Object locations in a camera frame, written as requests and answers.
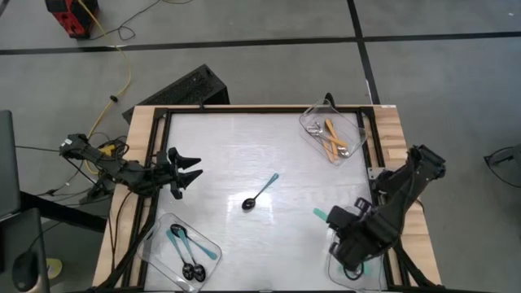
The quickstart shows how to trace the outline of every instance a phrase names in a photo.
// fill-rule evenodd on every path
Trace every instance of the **cable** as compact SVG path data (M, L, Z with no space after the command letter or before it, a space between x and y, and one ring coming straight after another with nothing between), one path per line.
M157 0L156 2L152 3L150 6L148 6L147 8L139 11L138 13L136 13L135 15L131 16L129 19L127 19L122 25L120 25L120 27L116 28L116 30L111 30L109 31L109 33L112 33L114 31L117 31L119 34L120 34L120 37L121 37L121 33L120 33L120 29L122 27L125 27L125 24L129 21L131 21L131 19L133 19L134 17L136 17L137 15L143 13L144 11L150 9L151 7L153 7L155 4L159 3L160 0ZM166 2L166 3L170 3L170 4L187 4L188 2L191 2L192 0L185 0L185 1L176 1L176 0L162 0L163 2ZM117 92L116 95L114 96L111 96L111 100L108 102L107 106L105 106L105 108L103 109L103 111L101 112L101 114L99 114L98 116L98 119L96 119L96 121L94 122L94 125L92 125L92 128L90 129L89 131L89 135L87 135L87 138L90 138L90 136L94 133L94 130L96 129L96 127L98 127L99 125L99 122L101 121L101 119L103 118L103 116L105 116L105 113L107 112L107 110L112 106L113 103L117 102L118 98L121 97L121 95L129 88L130 86L130 82L132 81L132 66L130 64L130 60L127 58L125 52L123 52L123 50L119 47L119 46L116 46L114 44L114 42L112 41L112 39L110 38L109 34L105 31L105 29L103 28L103 26L99 23L98 19L96 19L96 17L92 14L92 12L90 12L89 8L83 3L82 0L78 0L78 2L80 3L81 7L83 8L83 10L85 10L85 12L89 15L89 17L94 21L94 23L96 24L96 26L99 28L99 30L103 33L102 36L106 37L108 42L110 43L111 47L115 48L116 50L118 50L122 55L123 57L125 58L125 61L127 63L127 66L128 66L128 69L129 69L129 79L127 80L126 84ZM133 33L133 36L135 36L135 32L129 28L129 27L125 27L127 29L129 29L132 33ZM94 174L94 175L97 175L99 172L98 171L94 171L92 168L90 168L89 166L89 162L86 162L85 163L85 166L87 167L87 170L89 170L89 172L91 174Z
M117 211L117 216L116 216L116 233L115 233L114 237L112 237L112 220L111 220L110 216L108 217L108 229L111 232L112 271L114 271L116 269L115 263L116 263L116 247L117 247L117 232L118 232L117 230L118 230L118 226L120 224L121 210L123 210L123 205L125 204L127 198L131 194L132 194L132 191L129 191L129 193L125 196L125 198L121 202L120 209Z
M40 232L40 234L39 234L39 235L38 235L38 236L33 240L33 242L31 243L31 245L29 245L29 247L28 247L27 250L25 250L25 251L29 251L29 250L31 250L31 248L33 248L34 243L36 243L36 241L37 241L41 236L43 236L43 234L44 234L45 232L47 232L47 231L49 231L49 230L55 228L57 225L62 224L62 223L63 223L63 222L58 222L58 223L52 225L51 227L49 227L49 228L43 230L42 232Z
M121 39L123 42L124 42L124 41L128 41L128 40L130 40L130 39L133 38L133 37L136 37L136 32L134 32L131 28L125 26L125 24L128 23L129 21L131 21L134 17L136 17L136 16L142 14L143 12L149 10L149 9L152 8L155 4L159 3L160 1L161 1L161 0L157 0L156 2L154 2L154 3L152 3L151 5L147 6L145 9L142 9L142 10L140 10L138 13L136 13L136 14L130 16L130 18L128 18L128 19L125 20L122 24L120 24L119 27L109 30L109 31L107 32L107 34L117 32L118 35L120 35L120 39ZM123 37L123 36L121 35L121 30L122 30L123 28L129 30L129 31L132 33L132 35L131 35L130 37ZM101 37L103 37L103 36L104 36L104 35L99 35L99 36L97 36L97 37L93 37L93 38L89 39L89 41L98 40L99 38L101 38Z
M43 195L56 196L55 195L56 191L63 189L65 186L70 186L69 182L72 179L74 179L74 177L80 172L79 169L81 169L81 166L83 166L83 161L81 161L81 164L80 164L80 167L78 167L78 170L76 170L76 172L69 179L67 179L67 181L64 184L62 184L60 187L54 188L54 189L50 189L50 190L48 190L48 191L46 191L44 193L40 193L40 194L38 194L36 196L43 196Z
M58 199L58 200L52 200L53 203L58 203L60 201L64 201L64 200L67 200L67 199L70 199L70 198L73 198L75 196L78 196L78 195L83 195L85 192L89 191L90 190L90 187L87 188L86 190L83 190L83 191L80 191L80 192L77 192L75 194L70 194L69 196L63 198L63 199Z
M105 199L95 200L95 201L91 201L91 202L88 202L88 203L64 204L64 207L77 207L77 208L79 208L79 207L82 207L82 206L87 205L87 204L100 203L100 202L105 201L105 200L110 199L110 198L111 197L109 196L109 197L107 197Z
M92 184L96 185L96 182L94 182L94 180L92 180L90 177L87 176L87 174L83 173L83 171L81 171L80 168L78 168L78 166L76 166L73 162L71 162L71 160L67 159L67 158L64 158L69 164L71 164L72 166L74 166L74 168L76 168L76 170L78 170L79 173L81 173L81 175L83 175L85 178L87 178L89 181L92 182Z
M512 187L515 187L515 188L521 188L520 185L517 185L517 184L514 184L514 183L511 183L511 182L508 182L507 180L501 178L501 176L499 176L496 171L494 171L494 169L492 169L492 166L490 166L490 163L488 162L488 160L494 156L495 154L497 154L498 152L500 151L504 151L504 150L510 150L512 149L513 147L512 146L508 146L508 147L503 147L502 149L499 149L497 151L494 151L491 155L488 155L488 156L485 156L484 159L485 159L485 163L487 164L487 167L488 169L490 170L490 172L492 172L492 174L494 174L495 177L497 177L497 179L501 180L503 183L509 185L509 186L512 186Z
M179 1L179 2L168 1L168 0L162 0L162 1L165 2L165 3L168 3L168 4L187 4L188 2L192 2L193 0ZM122 40L123 42L128 41L131 38L136 37L136 32L134 32L133 29L129 28L125 24L127 24L129 21L133 20L136 16L138 16L138 15L142 14L143 12L149 10L150 8L152 8L153 6L155 6L159 2L161 2L161 0L157 0L157 1L153 2L151 5L145 7L144 9L142 9L140 11L138 11L136 14L130 16L127 20L125 20L122 24L120 24L119 27L107 31L107 34L111 34L111 33L117 32L119 37L120 37L120 40ZM128 30L128 31L130 31L130 33L132 33L132 35L130 37L123 37L123 35L121 34L123 28ZM101 35L99 35L97 37L92 37L88 41L98 40L101 37L104 37L104 35L101 34Z
M90 12L89 8L87 8L87 6L83 3L83 1L78 0L78 3L80 3L81 7L83 7L83 10L85 10L85 12L92 19L92 21L94 21L94 23L98 26L99 30L103 33L104 37L107 37L107 40L109 41L111 46L113 48L115 48L116 50L118 50L121 53L121 55L123 55L123 58L125 58L127 67L129 69L129 78L128 78L126 84L117 92L117 94L115 96L111 96L111 100L108 102L107 106L105 106L105 108L103 109L101 114L99 114L98 119L96 119L96 121L94 122L94 125L92 125L92 128L90 129L89 135L87 135L87 138L90 138L90 136L92 136L92 134L94 133L94 130L96 129L96 127L98 127L99 122L101 121L101 119L103 118L103 116L105 115L107 110L111 107L111 105L113 103L117 102L117 99L120 98L121 95L129 88L130 82L132 81L132 65L130 64L130 60L127 58L125 52L123 52L123 50L120 49L119 46L114 45L114 42L111 40L110 36L108 36L107 33L105 33L105 29L103 29L103 26L98 22L96 17L92 14L92 12ZM89 172L91 172L92 174L97 175L99 173L99 172L93 171L90 168L89 162L86 162L85 165L86 165L87 169L89 170Z
M423 206L423 203L422 203L419 199L415 199L414 202L416 202L417 204L419 204L420 207L422 207L422 211L423 211L423 213L425 213L425 207Z
M107 141L110 141L110 140L111 140L111 138L109 138L108 135L107 135L106 133L103 133L103 132L101 132L101 131L96 131L95 133L92 133L90 136L93 137L93 136L96 135L96 134L103 135L103 136L107 139Z
M111 233L111 251L112 251L112 264L111 264L111 270L112 272L116 269L115 267L115 255L116 255L116 247L114 247L114 237L112 236L112 221L111 221L111 215L110 211L108 212L108 230Z
M34 146L15 146L18 148L28 149L28 150L35 150L35 151L52 151L52 152L59 152L58 150L51 150L41 147L34 147Z

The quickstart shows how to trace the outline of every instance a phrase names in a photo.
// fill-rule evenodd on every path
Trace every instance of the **plastic tray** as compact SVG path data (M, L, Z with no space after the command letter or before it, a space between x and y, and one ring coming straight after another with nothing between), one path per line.
M347 154L345 154L344 157L338 155L337 160L331 162L336 166L340 166L366 141L366 130L359 128L345 115L336 111L328 100L318 100L313 106L300 115L299 121L300 125L302 125L300 136L319 151L326 160L329 160L329 156L334 155L332 148L326 149L324 147L324 142L327 143L328 147L331 146L331 143L324 138L325 136L331 137L331 133L328 132L325 125L326 119L331 119L338 139L348 144ZM316 126L317 124L322 128L322 136L312 136L307 131L309 127Z
M198 282L195 278L187 280L183 277L183 261L173 245L172 238L175 238L183 259L190 264L194 264L194 261L191 259L183 241L170 231L172 224L179 224L186 228L188 243L194 259L206 271L204 281ZM215 243L174 214L166 213L152 226L144 240L139 244L138 255L183 289L184 292L197 292L208 281L219 264L222 251Z
M328 258L327 274L331 281L355 291L387 289L382 263L383 256L366 261L362 275L354 281L345 275L344 267L332 255L328 255Z

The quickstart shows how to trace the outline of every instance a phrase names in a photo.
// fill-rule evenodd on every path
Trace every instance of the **black plastic crate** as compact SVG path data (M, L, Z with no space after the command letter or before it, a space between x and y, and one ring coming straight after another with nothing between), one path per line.
M203 64L136 106L229 104L230 98L226 85L206 64ZM123 112L123 118L129 124L133 113L134 107Z

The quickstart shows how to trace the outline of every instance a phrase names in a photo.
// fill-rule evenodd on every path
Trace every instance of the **white table surface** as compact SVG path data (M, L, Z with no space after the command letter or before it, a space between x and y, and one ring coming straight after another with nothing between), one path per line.
M356 124L354 114L345 116ZM333 234L313 209L352 206L358 197L370 201L364 157L359 150L335 167L300 136L300 127L299 114L173 115L168 148L201 158L188 171L204 173L182 200L165 186L157 218L171 212L222 249L203 291L347 290L328 276ZM242 202L274 173L279 179L244 212ZM375 269L380 265L374 260L369 277L348 285L378 290L379 281L385 283ZM163 289L178 287L149 266L146 290Z

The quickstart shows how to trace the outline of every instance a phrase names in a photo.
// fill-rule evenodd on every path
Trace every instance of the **clear plastic container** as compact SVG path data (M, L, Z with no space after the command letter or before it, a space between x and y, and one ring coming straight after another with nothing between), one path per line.
M346 273L349 272L344 272L344 267L332 255L329 255L328 258L327 274L331 281L355 291L381 291L387 289L382 263L383 256L366 261L363 264L361 276L356 280L349 279L346 276ZM349 276L351 278L356 277L351 273L349 273Z
M188 236L186 241L191 249L193 260L196 261L197 265L204 267L205 278L202 282L196 280L196 277L189 280L183 275L185 265L182 258L188 264L195 264L186 244L182 241L182 235L179 234L178 227L180 226L186 229L186 233L183 233ZM173 230L177 231L177 236L172 232ZM222 251L215 243L174 214L166 213L152 226L139 244L138 255L183 289L184 292L197 292L208 281L219 264Z
M339 113L326 99L318 100L299 120L300 136L336 166L343 164L367 139L366 130L355 124L354 114ZM335 133L330 131L327 121Z

